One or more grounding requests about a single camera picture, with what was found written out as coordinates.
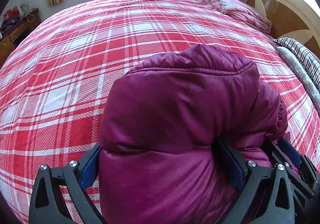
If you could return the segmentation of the wooden bed headboard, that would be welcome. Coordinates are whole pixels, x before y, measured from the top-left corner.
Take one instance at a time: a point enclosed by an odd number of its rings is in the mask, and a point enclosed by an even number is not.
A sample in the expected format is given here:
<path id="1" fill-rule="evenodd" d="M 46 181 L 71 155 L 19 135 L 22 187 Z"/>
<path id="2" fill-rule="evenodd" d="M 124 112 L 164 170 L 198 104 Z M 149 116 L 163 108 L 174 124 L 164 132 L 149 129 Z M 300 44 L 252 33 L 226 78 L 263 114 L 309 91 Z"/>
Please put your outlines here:
<path id="1" fill-rule="evenodd" d="M 248 0 L 247 4 L 271 21 L 273 38 L 296 39 L 319 57 L 320 19 L 304 0 Z"/>

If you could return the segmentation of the magenta quilted down jacket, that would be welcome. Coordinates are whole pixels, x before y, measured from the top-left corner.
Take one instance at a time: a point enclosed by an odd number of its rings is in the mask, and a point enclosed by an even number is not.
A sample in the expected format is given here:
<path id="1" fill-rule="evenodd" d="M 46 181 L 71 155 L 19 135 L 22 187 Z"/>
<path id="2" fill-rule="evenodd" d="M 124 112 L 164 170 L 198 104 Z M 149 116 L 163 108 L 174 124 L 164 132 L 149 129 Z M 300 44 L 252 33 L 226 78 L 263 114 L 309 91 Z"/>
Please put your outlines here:
<path id="1" fill-rule="evenodd" d="M 209 45 L 151 56 L 114 82 L 99 144 L 108 223 L 216 223 L 236 190 L 212 154 L 221 138 L 270 167 L 264 141 L 289 137 L 280 93 L 247 57 Z"/>

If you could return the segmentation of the red plaid bed sheet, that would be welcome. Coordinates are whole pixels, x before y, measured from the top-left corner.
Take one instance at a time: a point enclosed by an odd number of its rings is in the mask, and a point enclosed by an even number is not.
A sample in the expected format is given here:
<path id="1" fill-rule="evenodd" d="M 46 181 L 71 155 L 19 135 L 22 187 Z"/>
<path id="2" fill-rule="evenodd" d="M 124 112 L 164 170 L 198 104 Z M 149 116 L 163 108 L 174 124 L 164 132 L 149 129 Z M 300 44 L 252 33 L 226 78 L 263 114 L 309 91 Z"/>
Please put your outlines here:
<path id="1" fill-rule="evenodd" d="M 318 112 L 268 35 L 202 0 L 94 0 L 42 22 L 1 68 L 1 194 L 20 223 L 39 166 L 63 166 L 97 142 L 113 82 L 196 44 L 256 62 L 287 105 L 293 146 L 319 165 Z"/>

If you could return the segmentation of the brown wooden desk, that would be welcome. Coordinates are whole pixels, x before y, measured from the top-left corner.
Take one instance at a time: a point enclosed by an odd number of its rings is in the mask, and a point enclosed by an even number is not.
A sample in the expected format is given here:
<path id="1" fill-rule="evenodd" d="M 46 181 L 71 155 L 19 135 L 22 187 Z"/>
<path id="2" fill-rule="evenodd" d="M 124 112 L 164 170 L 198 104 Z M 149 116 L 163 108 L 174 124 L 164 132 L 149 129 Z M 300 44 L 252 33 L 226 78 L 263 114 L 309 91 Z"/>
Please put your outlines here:
<path id="1" fill-rule="evenodd" d="M 1 67 L 18 45 L 41 23 L 41 12 L 33 8 L 1 38 Z"/>

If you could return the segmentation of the grey patterned pillow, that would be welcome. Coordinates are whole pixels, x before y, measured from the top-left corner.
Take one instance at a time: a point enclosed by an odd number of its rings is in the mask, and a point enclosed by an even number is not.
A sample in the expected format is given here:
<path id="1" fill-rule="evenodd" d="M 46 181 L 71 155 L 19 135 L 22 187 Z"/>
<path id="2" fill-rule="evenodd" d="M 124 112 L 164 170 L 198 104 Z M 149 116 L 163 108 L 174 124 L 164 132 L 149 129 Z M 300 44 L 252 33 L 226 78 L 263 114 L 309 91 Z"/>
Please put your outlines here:
<path id="1" fill-rule="evenodd" d="M 296 77 L 302 82 L 304 89 L 307 91 L 309 97 L 311 98 L 317 112 L 319 113 L 319 91 L 316 89 L 312 80 L 308 76 L 307 72 L 304 70 L 303 66 L 300 64 L 298 59 L 294 54 L 287 48 L 279 46 L 276 47 L 276 51 L 280 57 L 287 63 Z"/>

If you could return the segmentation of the pink folded quilt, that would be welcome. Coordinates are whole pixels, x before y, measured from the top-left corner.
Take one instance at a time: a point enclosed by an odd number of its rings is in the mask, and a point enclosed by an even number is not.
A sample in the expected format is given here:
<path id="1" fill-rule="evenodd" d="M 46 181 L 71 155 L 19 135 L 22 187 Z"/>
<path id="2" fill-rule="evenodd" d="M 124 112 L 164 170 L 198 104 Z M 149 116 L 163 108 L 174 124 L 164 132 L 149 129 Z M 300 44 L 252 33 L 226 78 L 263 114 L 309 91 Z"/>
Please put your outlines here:
<path id="1" fill-rule="evenodd" d="M 228 15 L 235 20 L 242 21 L 260 32 L 271 34 L 272 22 L 246 3 L 239 0 L 203 1 L 211 4 L 216 10 L 224 15 Z"/>

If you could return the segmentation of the clutter pile on desk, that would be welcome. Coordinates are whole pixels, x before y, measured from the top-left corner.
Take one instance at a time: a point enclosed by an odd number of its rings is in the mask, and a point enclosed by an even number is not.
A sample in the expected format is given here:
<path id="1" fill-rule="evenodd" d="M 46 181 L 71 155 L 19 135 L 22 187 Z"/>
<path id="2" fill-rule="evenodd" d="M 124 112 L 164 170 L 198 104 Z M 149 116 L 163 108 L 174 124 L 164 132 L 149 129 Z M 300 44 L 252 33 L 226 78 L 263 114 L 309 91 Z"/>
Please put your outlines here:
<path id="1" fill-rule="evenodd" d="M 16 5 L 13 8 L 7 10 L 3 17 L 4 20 L 1 24 L 1 38 L 9 32 L 13 26 L 15 26 L 28 12 L 30 8 L 28 5 Z"/>

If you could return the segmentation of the striped pillow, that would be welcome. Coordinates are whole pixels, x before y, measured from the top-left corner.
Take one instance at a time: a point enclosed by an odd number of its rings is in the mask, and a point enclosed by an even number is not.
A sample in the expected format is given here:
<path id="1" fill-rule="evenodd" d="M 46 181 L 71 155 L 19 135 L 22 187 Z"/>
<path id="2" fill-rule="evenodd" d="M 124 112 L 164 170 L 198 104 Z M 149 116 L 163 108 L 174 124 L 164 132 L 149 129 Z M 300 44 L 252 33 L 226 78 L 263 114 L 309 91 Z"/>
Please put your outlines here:
<path id="1" fill-rule="evenodd" d="M 300 62 L 314 85 L 319 89 L 319 58 L 299 41 L 290 37 L 273 39 L 274 42 L 290 50 Z"/>

